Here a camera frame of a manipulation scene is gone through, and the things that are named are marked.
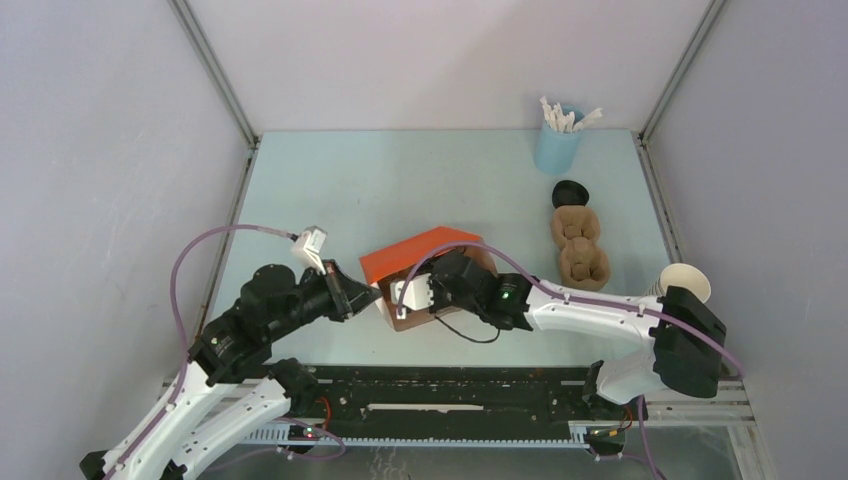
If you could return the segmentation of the orange paper bag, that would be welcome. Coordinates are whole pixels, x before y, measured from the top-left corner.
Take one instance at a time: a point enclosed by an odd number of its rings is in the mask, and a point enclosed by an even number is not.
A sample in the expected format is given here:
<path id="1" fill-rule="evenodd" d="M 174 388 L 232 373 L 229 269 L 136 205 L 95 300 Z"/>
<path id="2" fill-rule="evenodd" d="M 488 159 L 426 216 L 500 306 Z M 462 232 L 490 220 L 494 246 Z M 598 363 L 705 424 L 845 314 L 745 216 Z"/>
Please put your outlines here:
<path id="1" fill-rule="evenodd" d="M 376 305 L 380 313 L 395 332 L 403 332 L 434 320 L 428 307 L 412 310 L 405 306 L 406 315 L 399 319 L 396 315 L 396 293 L 400 290 L 394 284 L 406 279 L 412 267 L 430 250 L 451 242 L 473 242 L 483 244 L 481 236 L 467 231 L 438 226 L 378 249 L 359 258 L 367 284 L 377 287 L 382 299 Z M 478 246 L 459 246 L 456 250 L 473 259 L 482 268 L 497 274 L 497 268 L 491 254 Z"/>

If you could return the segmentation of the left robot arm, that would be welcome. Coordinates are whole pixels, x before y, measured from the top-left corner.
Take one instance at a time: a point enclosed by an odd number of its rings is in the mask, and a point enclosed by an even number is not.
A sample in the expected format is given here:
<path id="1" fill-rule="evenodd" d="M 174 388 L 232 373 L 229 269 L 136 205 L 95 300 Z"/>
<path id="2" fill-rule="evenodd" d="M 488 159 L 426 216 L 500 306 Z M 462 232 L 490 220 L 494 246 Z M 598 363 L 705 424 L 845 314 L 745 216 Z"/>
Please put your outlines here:
<path id="1" fill-rule="evenodd" d="M 270 359 L 275 341 L 321 317 L 343 322 L 381 299 L 378 288 L 348 277 L 335 261 L 324 267 L 324 273 L 308 268 L 300 278 L 284 265 L 257 270 L 190 347 L 184 378 L 116 447 L 88 453 L 80 462 L 84 477 L 195 479 L 263 424 L 311 412 L 317 381 L 290 358 L 272 365 L 238 402 L 207 416 Z"/>

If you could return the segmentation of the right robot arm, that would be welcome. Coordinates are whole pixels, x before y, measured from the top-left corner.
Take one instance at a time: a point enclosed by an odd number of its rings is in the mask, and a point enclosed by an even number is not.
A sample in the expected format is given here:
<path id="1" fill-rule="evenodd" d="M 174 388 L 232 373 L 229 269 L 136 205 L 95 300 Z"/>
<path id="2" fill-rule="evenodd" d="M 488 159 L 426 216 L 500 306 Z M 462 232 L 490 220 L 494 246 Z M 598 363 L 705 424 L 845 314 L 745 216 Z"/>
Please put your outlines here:
<path id="1" fill-rule="evenodd" d="M 629 343 L 632 352 L 590 368 L 581 402 L 593 417 L 606 418 L 664 389 L 702 399 L 717 394 L 727 329 L 684 287 L 642 297 L 579 291 L 532 275 L 494 274 L 457 251 L 431 265 L 435 307 L 459 308 L 499 330 L 557 330 Z"/>

